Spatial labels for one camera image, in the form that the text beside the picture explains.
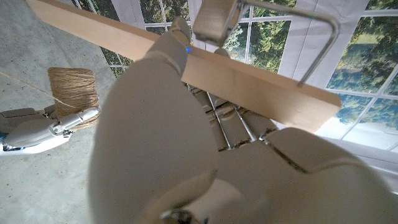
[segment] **metal rod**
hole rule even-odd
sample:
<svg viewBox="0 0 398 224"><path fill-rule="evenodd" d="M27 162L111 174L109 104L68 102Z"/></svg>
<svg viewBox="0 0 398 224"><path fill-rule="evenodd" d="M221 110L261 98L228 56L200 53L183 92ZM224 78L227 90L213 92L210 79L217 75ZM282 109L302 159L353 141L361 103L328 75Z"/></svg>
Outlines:
<svg viewBox="0 0 398 224"><path fill-rule="evenodd" d="M207 97L209 98L211 107L213 108L214 115L215 115L215 117L216 117L218 126L220 127L221 132L223 133L223 136L224 136L224 138L225 138L226 144L227 144L227 146L228 146L228 150L231 150L231 149L232 149L232 148L231 148L231 144L229 143L228 138L226 137L226 134L225 134L223 125L221 124L221 121L220 121L220 117L218 116L217 110L216 110L216 108L214 107L213 100L211 99L211 96L210 96L210 94L209 94L208 92L206 92L206 94L207 94Z"/></svg>
<svg viewBox="0 0 398 224"><path fill-rule="evenodd" d="M318 67L319 63L325 57L326 53L330 50L331 46L335 43L335 41L338 37L338 34L340 33L340 24L338 23L338 21L333 16L328 16L328 15L324 15L324 14L320 14L320 13L312 12L312 11L308 11L308 10L303 10L303 9L296 9L293 7L281 6L281 5L272 4L272 3L268 3L268 2L260 2L258 0L242 0L242 3L248 4L251 6L262 7L265 9L275 10L278 12L285 12L285 13L293 14L296 16L302 16L302 17L306 17L306 18L310 18L310 19L316 19L319 21L326 22L330 25L332 32L331 32L328 42L323 47L321 52L318 54L316 59L312 62L311 66L307 70L307 72L305 72L303 78L297 84L298 87L302 87L304 85L304 83L308 80L308 78L310 78L310 76L315 71L315 69Z"/></svg>
<svg viewBox="0 0 398 224"><path fill-rule="evenodd" d="M258 136L256 136L252 130L250 129L249 125L247 124L247 122L245 122L245 120L242 118L241 113L239 113L238 111L238 105L233 105L235 113L238 115L239 119L241 120L243 127L245 128L246 132L248 133L249 137L250 137L250 142L254 142L255 140L258 139Z"/></svg>

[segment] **twine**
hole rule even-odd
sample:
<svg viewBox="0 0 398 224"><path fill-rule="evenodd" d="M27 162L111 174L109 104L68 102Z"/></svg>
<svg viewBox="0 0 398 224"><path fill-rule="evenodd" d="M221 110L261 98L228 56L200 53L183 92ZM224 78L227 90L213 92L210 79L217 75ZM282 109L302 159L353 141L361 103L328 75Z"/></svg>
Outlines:
<svg viewBox="0 0 398 224"><path fill-rule="evenodd" d="M50 94L44 92L43 90L41 90L41 89L39 89L39 88L36 88L36 87L32 86L31 84L29 84L29 83L27 83L27 82L24 82L24 81L22 81L22 80L20 80L20 79L18 79L18 78L14 78L14 77L12 77L12 76L10 76L10 75L8 75L8 74L2 72L2 70L4 70L3 68L0 67L0 69L1 69L1 70L0 70L0 74L1 74L1 75L5 76L5 77L7 77L7 78L10 78L10 79L12 79L12 80L21 82L21 83L23 83L23 84L25 84L25 85L27 85L27 86L29 86L29 87L31 87L31 88L37 90L37 91L40 91L40 92L42 92L44 95L49 96L49 97L55 99L56 101L58 101L59 103L65 105L65 106L69 106L69 107L71 107L71 108L75 108L74 106L71 106L71 105L69 105L69 104L66 104L66 103L60 101L59 99L55 98L54 96L52 96L52 95L50 95Z"/></svg>
<svg viewBox="0 0 398 224"><path fill-rule="evenodd" d="M55 102L59 118L89 107L99 107L93 71L84 68L49 68L48 73L54 98L63 102ZM73 128L90 127L97 123L98 116L99 114Z"/></svg>

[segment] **robotic arm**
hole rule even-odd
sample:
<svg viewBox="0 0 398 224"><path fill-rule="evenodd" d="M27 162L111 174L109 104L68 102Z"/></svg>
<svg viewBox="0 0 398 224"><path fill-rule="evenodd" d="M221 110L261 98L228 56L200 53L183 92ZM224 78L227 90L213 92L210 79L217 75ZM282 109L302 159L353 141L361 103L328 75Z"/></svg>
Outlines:
<svg viewBox="0 0 398 224"><path fill-rule="evenodd" d="M35 154L57 147L72 136L73 127L98 114L88 108L77 114L57 118L55 105L0 113L0 156Z"/></svg>
<svg viewBox="0 0 398 224"><path fill-rule="evenodd" d="M176 19L108 95L90 164L96 223L398 222L383 181L343 149L187 91L189 39ZM230 135L234 118L246 137Z"/></svg>

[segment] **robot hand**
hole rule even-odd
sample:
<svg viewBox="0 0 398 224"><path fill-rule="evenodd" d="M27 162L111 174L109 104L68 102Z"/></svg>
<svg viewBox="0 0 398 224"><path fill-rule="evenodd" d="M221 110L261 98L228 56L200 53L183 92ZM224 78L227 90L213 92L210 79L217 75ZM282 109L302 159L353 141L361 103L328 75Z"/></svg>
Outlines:
<svg viewBox="0 0 398 224"><path fill-rule="evenodd" d="M97 115L96 107L57 119L55 105L0 113L0 156L35 154L57 147L73 134L73 127Z"/></svg>

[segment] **metal clamp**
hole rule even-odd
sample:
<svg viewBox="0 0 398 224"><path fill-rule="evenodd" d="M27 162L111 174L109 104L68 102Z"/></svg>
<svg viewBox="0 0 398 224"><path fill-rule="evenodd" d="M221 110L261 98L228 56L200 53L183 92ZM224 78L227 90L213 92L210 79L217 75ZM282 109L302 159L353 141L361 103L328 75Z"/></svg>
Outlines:
<svg viewBox="0 0 398 224"><path fill-rule="evenodd" d="M315 69L318 67L319 63L325 57L326 53L328 53L331 46L335 43L335 41L340 33L340 24L338 23L338 21L332 16L328 16L328 15L324 15L324 14L320 14L320 13L312 12L312 11L308 11L308 10L303 10L303 9L296 9L293 7L281 6L281 5L272 4L269 2L260 2L257 0L242 0L242 2L245 4L251 5L251 6L262 7L264 9L270 9L270 10L274 10L277 12L285 12L285 13L293 14L296 16L302 16L302 17L306 17L306 18L310 18L310 19L315 19L318 21L323 21L330 25L332 32L331 32L328 42L323 47L321 52L318 54L318 56L312 62L310 68L305 72L304 76L297 84L298 87L302 87L304 85L304 83L310 78L310 76L315 71Z"/></svg>

